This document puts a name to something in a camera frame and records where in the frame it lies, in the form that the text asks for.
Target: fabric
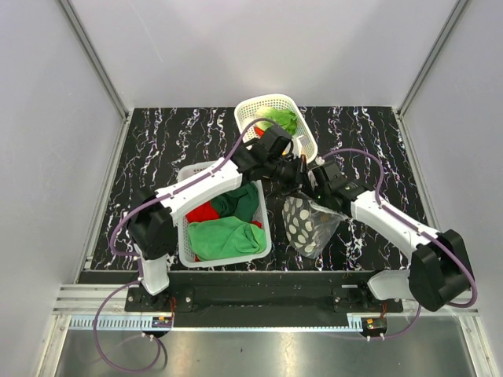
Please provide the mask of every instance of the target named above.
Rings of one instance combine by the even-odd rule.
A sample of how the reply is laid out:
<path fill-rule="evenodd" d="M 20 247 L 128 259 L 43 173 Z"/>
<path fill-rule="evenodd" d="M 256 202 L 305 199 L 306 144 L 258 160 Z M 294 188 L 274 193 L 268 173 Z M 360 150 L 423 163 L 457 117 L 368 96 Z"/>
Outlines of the fabric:
<path fill-rule="evenodd" d="M 259 207 L 259 193 L 255 185 L 248 183 L 213 198 L 210 203 L 221 218 L 235 216 L 244 222 L 251 222 Z"/>
<path fill-rule="evenodd" d="M 266 233 L 235 216 L 193 222 L 187 234 L 190 247 L 201 261 L 258 254 L 266 249 Z"/>
<path fill-rule="evenodd" d="M 201 204 L 198 208 L 191 210 L 186 217 L 189 224 L 191 222 L 203 222 L 220 218 L 217 211 L 211 206 L 210 202 Z"/>

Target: black marble surface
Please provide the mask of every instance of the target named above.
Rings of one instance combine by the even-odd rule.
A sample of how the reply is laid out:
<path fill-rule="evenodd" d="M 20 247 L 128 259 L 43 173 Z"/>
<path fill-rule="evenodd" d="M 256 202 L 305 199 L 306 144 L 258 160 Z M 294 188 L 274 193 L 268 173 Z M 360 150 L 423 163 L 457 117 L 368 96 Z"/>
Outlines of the black marble surface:
<path fill-rule="evenodd" d="M 426 223 L 417 187 L 406 156 L 402 136 L 391 108 L 308 107 L 300 108 L 318 143 L 318 153 L 331 148 L 360 148 L 377 156 L 384 165 L 382 195 L 409 216 Z M 91 269 L 135 270 L 131 258 L 112 257 L 108 238 L 119 216 L 130 209 L 135 190 L 152 189 L 176 182 L 187 165 L 224 156 L 238 135 L 233 108 L 137 108 L 134 110 L 119 167 L 112 187 Z M 378 167 L 363 156 L 338 156 L 341 170 L 350 179 L 375 185 Z M 358 221 L 341 223 L 317 259 L 299 255 L 288 246 L 281 218 L 284 198 L 266 195 L 273 250 L 249 263 L 216 267 L 215 270 L 371 270 L 404 269 L 407 260 L 382 236 Z M 119 234 L 120 250 L 132 250 L 125 232 Z M 171 271 L 187 269 L 171 255 Z"/>

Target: white plastic basket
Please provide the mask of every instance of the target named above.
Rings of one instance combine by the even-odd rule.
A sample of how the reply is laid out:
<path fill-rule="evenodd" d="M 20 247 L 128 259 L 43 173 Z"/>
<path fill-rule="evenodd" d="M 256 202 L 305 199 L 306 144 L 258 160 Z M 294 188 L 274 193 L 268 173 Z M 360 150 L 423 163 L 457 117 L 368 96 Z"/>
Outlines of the white plastic basket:
<path fill-rule="evenodd" d="M 181 182 L 184 179 L 193 176 L 195 173 L 198 173 L 206 169 L 212 163 L 214 162 L 196 163 L 194 165 L 188 165 L 187 167 L 183 167 L 178 172 L 178 182 Z M 207 268 L 207 267 L 215 267 L 217 265 L 232 265 L 234 263 L 250 262 L 253 259 L 264 258 L 266 255 L 270 253 L 273 244 L 270 238 L 269 220 L 267 220 L 266 200 L 264 198 L 262 182 L 254 181 L 252 183 L 257 187 L 257 191 L 259 194 L 259 207 L 257 208 L 257 211 L 253 215 L 253 220 L 262 223 L 262 229 L 264 230 L 264 232 L 266 232 L 266 249 L 262 253 L 245 255 L 243 257 L 196 262 L 196 255 L 194 254 L 192 248 L 190 247 L 189 235 L 187 234 L 187 227 L 189 226 L 189 222 L 184 216 L 182 219 L 178 221 L 178 250 L 180 255 L 180 262 L 182 262 L 182 264 L 185 267 L 194 269 L 197 267 Z"/>
<path fill-rule="evenodd" d="M 234 118 L 236 118 L 239 131 L 243 132 L 244 128 L 255 119 L 256 111 L 262 106 L 277 108 L 278 110 L 287 108 L 297 115 L 297 131 L 294 136 L 303 135 L 307 138 L 307 142 L 303 142 L 302 153 L 306 155 L 308 163 L 313 161 L 318 154 L 318 145 L 296 103 L 288 96 L 283 94 L 267 94 L 266 96 L 255 97 L 241 102 L 234 110 Z M 259 137 L 259 135 L 257 135 L 252 127 L 244 135 L 243 141 L 249 141 L 253 137 Z"/>

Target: red cloth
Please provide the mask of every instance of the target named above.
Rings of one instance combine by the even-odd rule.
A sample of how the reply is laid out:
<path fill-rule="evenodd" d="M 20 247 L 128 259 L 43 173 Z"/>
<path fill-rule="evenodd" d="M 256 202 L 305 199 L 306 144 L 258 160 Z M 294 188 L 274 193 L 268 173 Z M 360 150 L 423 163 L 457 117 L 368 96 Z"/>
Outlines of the red cloth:
<path fill-rule="evenodd" d="M 198 208 L 191 210 L 186 217 L 189 223 L 216 220 L 217 218 L 220 218 L 217 211 L 211 206 L 210 202 L 201 204 Z"/>

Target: clear plastic bag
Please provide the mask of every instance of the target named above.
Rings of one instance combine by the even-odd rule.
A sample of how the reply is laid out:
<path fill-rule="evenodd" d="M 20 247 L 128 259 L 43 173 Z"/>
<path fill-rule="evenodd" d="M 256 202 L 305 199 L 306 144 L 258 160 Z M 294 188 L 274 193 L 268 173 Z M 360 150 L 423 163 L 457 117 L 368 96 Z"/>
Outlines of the clear plastic bag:
<path fill-rule="evenodd" d="M 316 258 L 347 216 L 317 206 L 307 199 L 288 197 L 283 206 L 288 242 L 301 255 Z"/>

